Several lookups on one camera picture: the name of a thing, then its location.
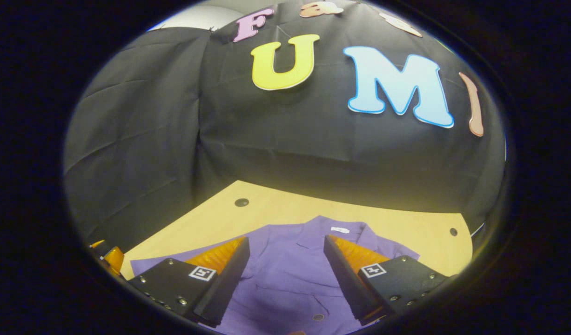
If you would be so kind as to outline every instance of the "pink letter f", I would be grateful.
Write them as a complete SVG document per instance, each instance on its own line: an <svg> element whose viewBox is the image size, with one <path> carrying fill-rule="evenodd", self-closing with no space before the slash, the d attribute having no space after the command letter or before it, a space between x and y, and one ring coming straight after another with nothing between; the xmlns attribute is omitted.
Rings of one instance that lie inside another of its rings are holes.
<svg viewBox="0 0 571 335"><path fill-rule="evenodd" d="M257 13L251 13L248 16L242 17L236 21L238 23L238 36L234 38L234 42L244 40L246 38L252 37L258 33L258 30L254 30L253 27L258 28L264 26L266 21L265 15L271 15L274 11L271 8L263 9Z"/></svg>

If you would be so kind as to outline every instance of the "letter u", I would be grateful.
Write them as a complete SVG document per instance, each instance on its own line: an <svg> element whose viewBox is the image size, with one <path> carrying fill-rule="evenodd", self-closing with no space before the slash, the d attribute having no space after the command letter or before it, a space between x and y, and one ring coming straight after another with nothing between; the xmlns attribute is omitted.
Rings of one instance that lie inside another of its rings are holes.
<svg viewBox="0 0 571 335"><path fill-rule="evenodd" d="M275 50L281 46L279 42L271 42L255 47L250 55L254 56L252 80L254 85L266 91L286 89L302 83L312 74L315 68L314 42L319 40L317 34L306 34L289 39L288 43L296 47L296 63L294 67L277 74L273 67Z"/></svg>

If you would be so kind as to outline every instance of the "table surface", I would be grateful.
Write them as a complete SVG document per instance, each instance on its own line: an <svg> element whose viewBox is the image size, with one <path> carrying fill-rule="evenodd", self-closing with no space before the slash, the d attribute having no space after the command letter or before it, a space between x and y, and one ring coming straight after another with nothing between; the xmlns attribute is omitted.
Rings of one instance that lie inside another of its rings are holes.
<svg viewBox="0 0 571 335"><path fill-rule="evenodd" d="M235 206L241 198L249 204ZM376 235L414 250L421 263L446 276L457 274L472 259L470 231L461 214L372 208L236 181L126 252L121 273L127 280L134 278L132 260L202 248L269 224L306 223L319 215L365 222Z"/></svg>

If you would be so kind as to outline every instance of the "light blue letter m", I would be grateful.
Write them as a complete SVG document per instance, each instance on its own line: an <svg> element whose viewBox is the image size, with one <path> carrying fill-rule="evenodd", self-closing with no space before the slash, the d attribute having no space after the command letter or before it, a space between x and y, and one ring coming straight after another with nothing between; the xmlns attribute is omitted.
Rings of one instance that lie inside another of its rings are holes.
<svg viewBox="0 0 571 335"><path fill-rule="evenodd" d="M438 64L418 55L407 57L403 71L374 47L346 47L343 53L356 64L356 96L347 106L354 112L381 113L385 102L377 95L377 83L398 115L403 115L417 89L420 101L413 108L418 120L451 128L453 116L447 108L443 85L438 76Z"/></svg>

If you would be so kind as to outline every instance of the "black cloth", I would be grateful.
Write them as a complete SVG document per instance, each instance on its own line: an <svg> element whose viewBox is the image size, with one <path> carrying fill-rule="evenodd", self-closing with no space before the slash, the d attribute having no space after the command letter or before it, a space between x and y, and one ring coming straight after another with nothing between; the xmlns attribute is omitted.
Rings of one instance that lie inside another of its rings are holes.
<svg viewBox="0 0 571 335"><path fill-rule="evenodd" d="M492 208L505 139L493 93L457 55L387 23L354 1L344 12L300 17L302 1L273 6L258 34L232 42L235 22L209 32L145 33L94 78L68 130L65 183L81 234L129 250L235 180L345 203L464 215L473 233ZM275 71L294 65L291 37L317 34L315 68L302 84L253 84L255 47L281 42ZM353 60L345 47L375 47L403 69L407 56L440 66L455 119L451 129L411 112L355 113ZM478 87L484 135L470 132L470 99L458 72Z"/></svg>

